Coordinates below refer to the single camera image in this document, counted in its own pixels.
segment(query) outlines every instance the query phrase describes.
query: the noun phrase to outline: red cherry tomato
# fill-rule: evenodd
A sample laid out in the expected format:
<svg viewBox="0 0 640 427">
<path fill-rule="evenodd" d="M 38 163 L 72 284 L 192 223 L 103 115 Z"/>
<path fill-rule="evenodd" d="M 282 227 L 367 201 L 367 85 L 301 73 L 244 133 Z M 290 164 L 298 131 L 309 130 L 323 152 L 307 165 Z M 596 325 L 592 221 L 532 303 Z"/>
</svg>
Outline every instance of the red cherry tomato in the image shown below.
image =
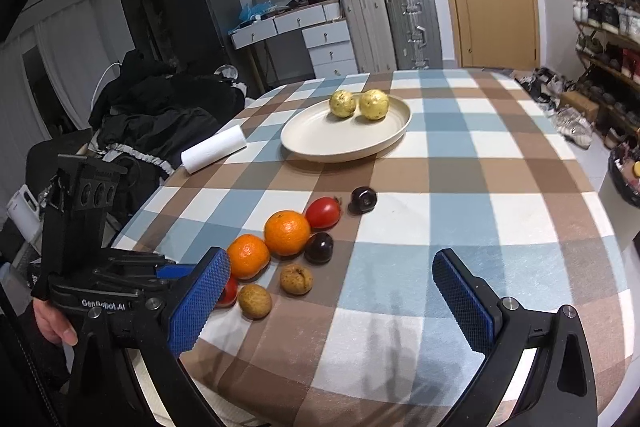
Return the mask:
<svg viewBox="0 0 640 427">
<path fill-rule="evenodd" d="M 309 205 L 305 217 L 314 229 L 328 229 L 340 220 L 340 200 L 319 198 Z"/>
<path fill-rule="evenodd" d="M 222 290 L 220 299 L 216 303 L 216 308 L 227 308 L 233 306 L 238 298 L 238 280 L 235 277 L 229 277 Z"/>
</svg>

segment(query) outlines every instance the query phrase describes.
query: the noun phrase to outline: metal bolt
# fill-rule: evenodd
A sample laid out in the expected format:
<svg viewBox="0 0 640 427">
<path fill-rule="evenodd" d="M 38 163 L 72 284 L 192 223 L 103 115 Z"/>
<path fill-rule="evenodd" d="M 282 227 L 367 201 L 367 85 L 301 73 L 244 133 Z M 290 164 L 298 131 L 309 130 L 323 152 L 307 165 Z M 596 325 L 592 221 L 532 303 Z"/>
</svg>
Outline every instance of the metal bolt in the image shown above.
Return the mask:
<svg viewBox="0 0 640 427">
<path fill-rule="evenodd" d="M 502 305 L 510 311 L 517 310 L 520 307 L 520 303 L 513 297 L 505 297 L 502 299 Z"/>
<path fill-rule="evenodd" d="M 101 313 L 102 313 L 102 308 L 100 308 L 100 306 L 94 306 L 89 310 L 89 318 L 97 319 Z"/>
<path fill-rule="evenodd" d="M 565 304 L 564 306 L 562 306 L 562 313 L 564 313 L 570 319 L 574 318 L 575 315 L 578 314 L 575 308 L 569 304 Z"/>
<path fill-rule="evenodd" d="M 160 306 L 162 306 L 162 299 L 159 297 L 151 297 L 150 299 L 147 299 L 145 302 L 145 308 L 147 310 L 155 311 Z"/>
</svg>

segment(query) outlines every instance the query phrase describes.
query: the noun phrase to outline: fingernail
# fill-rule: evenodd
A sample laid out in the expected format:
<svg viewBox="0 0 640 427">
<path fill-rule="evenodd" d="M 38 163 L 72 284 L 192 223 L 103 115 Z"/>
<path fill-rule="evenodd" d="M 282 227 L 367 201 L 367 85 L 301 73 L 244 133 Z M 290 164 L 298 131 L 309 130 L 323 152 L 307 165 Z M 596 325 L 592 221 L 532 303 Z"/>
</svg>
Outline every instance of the fingernail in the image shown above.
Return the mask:
<svg viewBox="0 0 640 427">
<path fill-rule="evenodd" d="M 62 333 L 62 340 L 64 340 L 69 346 L 75 346 L 78 343 L 78 335 L 74 328 L 68 328 Z"/>
</svg>

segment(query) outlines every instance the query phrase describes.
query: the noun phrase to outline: desk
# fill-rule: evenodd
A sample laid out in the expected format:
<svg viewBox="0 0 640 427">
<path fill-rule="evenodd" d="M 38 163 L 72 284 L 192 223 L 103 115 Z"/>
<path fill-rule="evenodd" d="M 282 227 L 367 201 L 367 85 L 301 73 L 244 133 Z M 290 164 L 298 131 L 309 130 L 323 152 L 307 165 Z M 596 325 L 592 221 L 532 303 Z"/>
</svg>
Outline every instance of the desk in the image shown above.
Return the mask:
<svg viewBox="0 0 640 427">
<path fill-rule="evenodd" d="M 349 29 L 346 20 L 340 18 L 340 4 L 337 0 L 325 1 L 254 22 L 231 35 L 236 49 L 249 47 L 259 82 L 264 90 L 268 88 L 268 84 L 255 45 L 276 35 L 300 29 L 316 78 L 358 73 Z M 265 51 L 267 59 L 271 60 L 266 45 Z"/>
<path fill-rule="evenodd" d="M 341 87 L 404 98 L 414 112 L 404 138 L 345 164 L 290 156 L 284 123 Z M 334 257 L 311 267 L 306 296 L 281 293 L 282 263 L 272 260 L 257 280 L 273 297 L 270 315 L 251 322 L 237 305 L 213 311 L 182 355 L 194 378 L 277 425 L 436 425 L 482 362 L 430 277 L 434 253 L 451 247 L 499 296 L 541 311 L 574 305 L 598 410 L 609 403 L 633 348 L 620 252 L 572 150 L 515 81 L 478 70 L 311 80 L 267 93 L 233 124 L 248 147 L 191 176 L 179 168 L 117 248 L 195 263 L 320 196 L 345 201 L 370 185 L 378 204 L 331 230 Z M 516 374 L 520 386 L 524 378 Z M 497 418 L 515 398 L 507 391 Z"/>
</svg>

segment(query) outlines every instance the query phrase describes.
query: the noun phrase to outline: refrigerator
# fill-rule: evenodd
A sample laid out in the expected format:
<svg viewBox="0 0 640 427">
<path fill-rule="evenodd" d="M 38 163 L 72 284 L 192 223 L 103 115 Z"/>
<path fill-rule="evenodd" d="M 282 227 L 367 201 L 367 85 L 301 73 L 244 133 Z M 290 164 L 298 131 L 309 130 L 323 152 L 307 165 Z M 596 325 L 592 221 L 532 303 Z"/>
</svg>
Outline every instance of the refrigerator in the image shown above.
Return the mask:
<svg viewBox="0 0 640 427">
<path fill-rule="evenodd" d="M 223 64 L 238 69 L 247 96 L 259 92 L 248 56 L 228 36 L 238 26 L 240 0 L 164 0 L 170 37 L 180 65 L 194 74 L 213 73 Z"/>
</svg>

